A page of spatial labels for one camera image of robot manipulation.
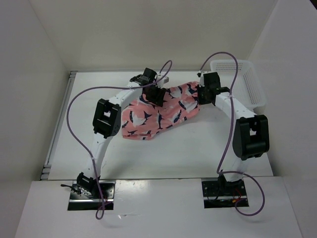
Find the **white table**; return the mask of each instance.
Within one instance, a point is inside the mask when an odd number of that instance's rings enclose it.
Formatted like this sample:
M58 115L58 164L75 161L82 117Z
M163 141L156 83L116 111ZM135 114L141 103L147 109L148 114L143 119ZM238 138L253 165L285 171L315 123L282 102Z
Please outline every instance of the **white table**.
M265 207L254 217L234 208L204 209L200 179L118 180L114 210L102 220L95 211L67 211L69 189L61 183L33 182L16 238L300 238L283 179L257 178L266 195ZM262 203L256 184L245 178L250 207Z
M74 79L70 98L94 86L126 86L129 79L142 72L83 72ZM197 72L169 73L165 87L197 81ZM98 89L80 96L72 106L70 124L76 135L90 147L93 138L92 120L97 101L108 99L118 90ZM227 142L229 118L212 104L201 108L187 122L157 135L151 141L123 139L121 132L108 147L101 179L166 179L217 177L216 168ZM49 180L76 179L84 168L87 152L69 133L65 116L59 125L50 155ZM266 154L252 159L248 173L273 176Z

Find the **white panel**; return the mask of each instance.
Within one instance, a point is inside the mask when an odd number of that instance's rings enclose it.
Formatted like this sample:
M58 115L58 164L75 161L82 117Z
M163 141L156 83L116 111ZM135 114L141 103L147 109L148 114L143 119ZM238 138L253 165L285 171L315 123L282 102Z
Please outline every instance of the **white panel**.
M94 86L126 86L141 72L77 73L70 98ZM165 87L198 80L197 72L170 72ZM118 90L99 89L87 92L75 101L70 111L74 133L89 148L93 141L92 121L100 98L108 99ZM212 104L201 107L198 115L180 126L155 136L150 141L123 139L121 131L111 141L101 172L103 179L168 179L218 177L216 168L228 140L230 120ZM51 154L49 179L76 179L85 167L88 153L71 136L63 120L56 150ZM252 158L248 172L271 176L267 155Z
M300 238L283 179L258 181L265 207L257 216L243 217L234 208L204 209L200 179L119 180L114 210L101 221L95 211L67 211L69 189L59 186L62 181L33 182L16 238ZM262 196L250 179L245 185L250 207L242 210L254 212Z
M269 159L306 238L317 234L316 22L309 0L280 0L249 58L267 95Z
M275 0L30 0L71 69L195 69L211 53L246 59Z
M0 81L0 236L11 238L40 177L67 83L27 0L0 0Z

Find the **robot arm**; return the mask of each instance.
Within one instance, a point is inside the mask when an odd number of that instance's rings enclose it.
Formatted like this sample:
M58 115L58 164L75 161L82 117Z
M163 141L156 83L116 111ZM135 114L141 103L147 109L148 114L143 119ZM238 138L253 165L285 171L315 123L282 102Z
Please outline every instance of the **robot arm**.
M140 87L153 83L157 73L146 68L142 75L131 78L127 87ZM161 87L168 78L158 82ZM97 103L93 126L94 140L91 146L91 152L94 156L97 177L95 175L92 158L87 158L84 170L77 177L77 185L93 196L98 192L96 179L99 179L102 163L105 153L112 138L117 135L121 127L121 111L126 108L133 100L140 97L143 93L142 88L122 90L109 100L100 99Z
M206 72L201 76L198 87L200 104L212 103L231 118L229 89L221 87L218 73ZM236 98L234 105L234 131L221 170L246 172L253 157L260 157L269 149L268 122L264 115L256 115ZM241 174L224 174L226 182L236 182Z

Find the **pink cloth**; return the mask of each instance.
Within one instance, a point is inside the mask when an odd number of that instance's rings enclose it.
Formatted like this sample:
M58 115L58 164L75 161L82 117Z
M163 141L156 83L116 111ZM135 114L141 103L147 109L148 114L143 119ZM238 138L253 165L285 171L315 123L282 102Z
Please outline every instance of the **pink cloth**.
M127 139L150 140L160 131L195 116L200 109L196 86L188 82L169 88L162 107L148 102L143 94L122 112L122 135Z

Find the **white plastic basket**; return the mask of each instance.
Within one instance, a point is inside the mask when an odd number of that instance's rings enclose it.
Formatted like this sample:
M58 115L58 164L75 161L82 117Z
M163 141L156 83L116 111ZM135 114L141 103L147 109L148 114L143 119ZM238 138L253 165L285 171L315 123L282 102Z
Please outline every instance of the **white plastic basket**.
M264 106L266 97L253 63L238 60L238 65L238 76L232 94L248 109ZM210 67L212 72L218 72L221 86L230 88L236 70L234 60L213 60Z

